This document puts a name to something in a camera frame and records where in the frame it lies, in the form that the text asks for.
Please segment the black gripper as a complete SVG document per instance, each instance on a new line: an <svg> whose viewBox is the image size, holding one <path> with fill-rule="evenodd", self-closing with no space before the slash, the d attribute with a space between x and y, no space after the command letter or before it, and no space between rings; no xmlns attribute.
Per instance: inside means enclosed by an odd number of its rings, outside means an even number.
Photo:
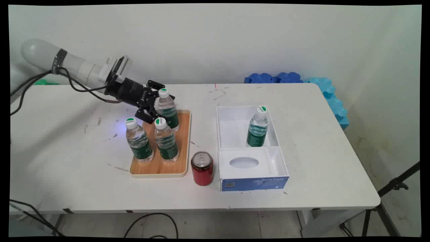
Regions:
<svg viewBox="0 0 430 242"><path fill-rule="evenodd" d="M104 94L138 107L139 109L135 113L135 117L145 123L153 124L159 116L157 112L150 109L155 108L158 90L164 88L165 85L156 81L148 80L146 86L144 86L129 78L125 78L122 83L110 81Z"/></svg>

